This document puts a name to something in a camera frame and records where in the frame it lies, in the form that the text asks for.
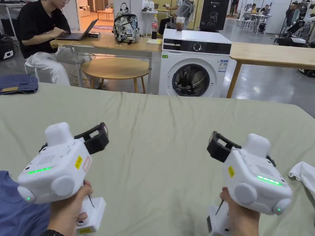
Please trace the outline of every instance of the black t-shirt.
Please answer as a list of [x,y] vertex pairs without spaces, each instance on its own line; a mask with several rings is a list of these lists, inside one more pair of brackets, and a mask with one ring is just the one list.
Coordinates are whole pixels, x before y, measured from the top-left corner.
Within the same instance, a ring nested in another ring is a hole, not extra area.
[[290,8],[285,12],[285,17],[287,18],[286,25],[288,27],[290,27],[292,24],[294,12],[295,12],[295,10],[291,10]]
[[51,16],[47,14],[40,0],[30,2],[22,7],[18,16],[18,27],[20,30],[17,32],[17,38],[20,41],[21,52],[24,58],[28,58],[37,52],[55,53],[57,49],[52,48],[49,41],[25,46],[22,40],[29,40],[35,35],[53,30],[54,27],[70,32],[68,21],[60,9],[54,10]]
[[232,0],[232,3],[231,3],[233,6],[236,6],[238,4],[238,0]]

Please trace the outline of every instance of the green led light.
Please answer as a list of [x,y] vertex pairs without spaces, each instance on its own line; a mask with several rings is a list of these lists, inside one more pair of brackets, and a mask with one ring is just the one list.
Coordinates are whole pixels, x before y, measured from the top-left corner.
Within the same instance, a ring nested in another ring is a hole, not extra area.
[[34,174],[34,173],[41,172],[41,171],[46,171],[46,170],[49,170],[49,169],[51,169],[51,167],[47,167],[47,168],[44,168],[44,169],[39,169],[39,170],[36,170],[36,171],[31,171],[31,172],[29,172],[29,174]]
[[273,183],[273,184],[278,185],[278,186],[281,185],[279,182],[274,181],[274,180],[272,180],[272,179],[267,179],[267,178],[262,177],[262,176],[260,176],[260,175],[257,175],[257,177],[258,177],[259,179],[263,180],[263,181],[268,182],[268,183]]

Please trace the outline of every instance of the plastic bottle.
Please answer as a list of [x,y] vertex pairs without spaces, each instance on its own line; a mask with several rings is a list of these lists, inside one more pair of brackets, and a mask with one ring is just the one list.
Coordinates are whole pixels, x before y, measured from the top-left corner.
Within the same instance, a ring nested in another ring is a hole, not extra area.
[[151,38],[152,39],[156,39],[157,38],[157,34],[158,33],[158,15],[154,14],[154,20],[152,22],[152,34],[151,34]]

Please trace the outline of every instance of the control panel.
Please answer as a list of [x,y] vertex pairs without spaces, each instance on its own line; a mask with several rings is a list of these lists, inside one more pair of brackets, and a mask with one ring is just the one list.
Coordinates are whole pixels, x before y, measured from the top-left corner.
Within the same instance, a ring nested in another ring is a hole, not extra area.
[[231,51],[231,44],[164,39],[163,49],[183,51],[183,52],[198,52],[198,53],[213,53],[213,54],[229,55]]

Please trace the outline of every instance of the yellow warning sticker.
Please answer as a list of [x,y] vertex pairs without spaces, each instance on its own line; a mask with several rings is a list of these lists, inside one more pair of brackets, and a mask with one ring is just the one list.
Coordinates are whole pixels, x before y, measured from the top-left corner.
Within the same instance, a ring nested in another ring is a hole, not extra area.
[[228,169],[228,171],[229,171],[230,177],[233,178],[233,176],[235,175],[235,172],[234,172],[233,167],[230,166],[229,169]]
[[79,234],[93,233],[91,228],[79,229]]
[[80,169],[81,164],[82,164],[82,157],[79,155],[75,164],[76,168]]

